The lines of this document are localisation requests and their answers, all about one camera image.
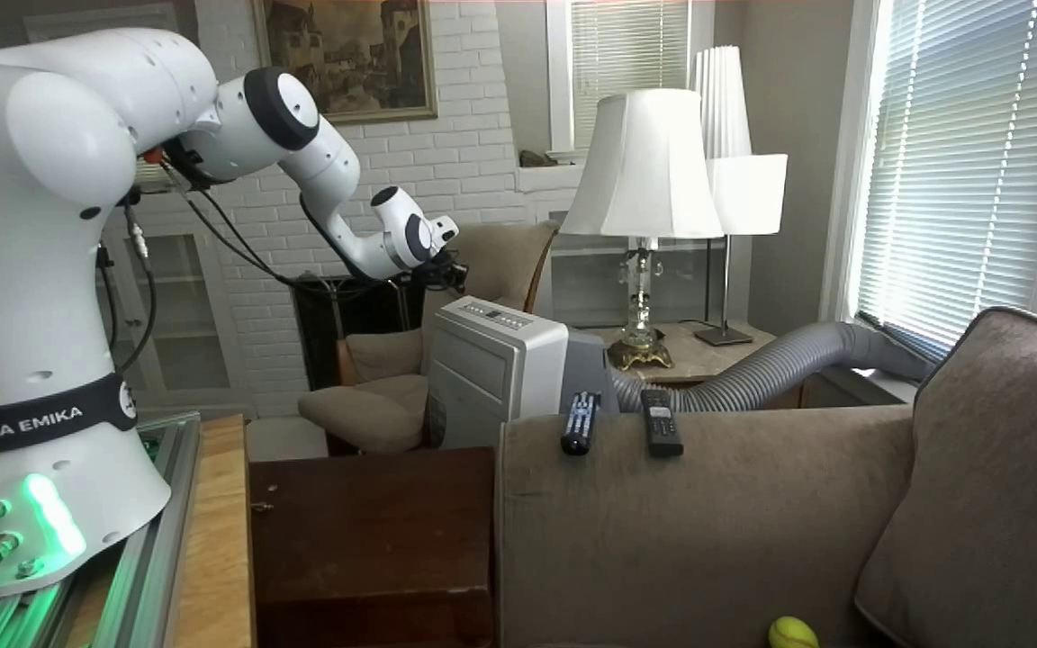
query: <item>framed picture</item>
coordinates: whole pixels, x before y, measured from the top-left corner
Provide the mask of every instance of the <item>framed picture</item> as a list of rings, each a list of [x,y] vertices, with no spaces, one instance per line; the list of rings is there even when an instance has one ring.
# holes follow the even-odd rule
[[[425,0],[252,0],[259,54],[331,124],[431,119]]]

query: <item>black remote control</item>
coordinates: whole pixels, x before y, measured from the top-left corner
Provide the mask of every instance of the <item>black remote control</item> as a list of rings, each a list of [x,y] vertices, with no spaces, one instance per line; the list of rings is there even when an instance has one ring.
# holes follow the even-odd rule
[[[563,452],[582,457],[590,449],[597,391],[576,391],[563,422]]]
[[[641,401],[641,416],[649,426],[649,452],[653,457],[679,457],[685,439],[678,439],[669,397],[662,389],[641,389],[637,401]]]

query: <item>gray sofa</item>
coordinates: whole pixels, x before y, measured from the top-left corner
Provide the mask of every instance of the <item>gray sofa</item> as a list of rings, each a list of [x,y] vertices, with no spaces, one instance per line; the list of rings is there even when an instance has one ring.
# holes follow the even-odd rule
[[[505,432],[505,648],[759,648],[774,617],[823,648],[1037,648],[1037,317],[975,317],[915,408],[678,426],[672,462],[627,413],[588,457],[551,416]]]

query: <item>side table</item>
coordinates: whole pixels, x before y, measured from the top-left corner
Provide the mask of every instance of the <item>side table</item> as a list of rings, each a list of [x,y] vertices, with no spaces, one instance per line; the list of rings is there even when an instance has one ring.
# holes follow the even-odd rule
[[[493,644],[491,449],[252,466],[259,644]]]
[[[707,379],[722,376],[728,367],[733,367],[739,360],[771,342],[768,331],[750,323],[729,323],[753,340],[750,347],[707,347],[696,340],[696,331],[701,331],[707,323],[656,323],[656,328],[662,331],[662,347],[669,350],[672,367],[624,371],[656,384],[697,384]],[[590,328],[590,331],[600,336],[603,342],[615,342],[624,336],[624,328]]]

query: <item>pillow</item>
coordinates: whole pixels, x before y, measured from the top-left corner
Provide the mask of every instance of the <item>pillow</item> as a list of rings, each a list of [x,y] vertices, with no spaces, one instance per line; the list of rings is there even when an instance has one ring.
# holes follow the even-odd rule
[[[978,313],[917,391],[852,602],[899,644],[1037,644],[1037,317]]]

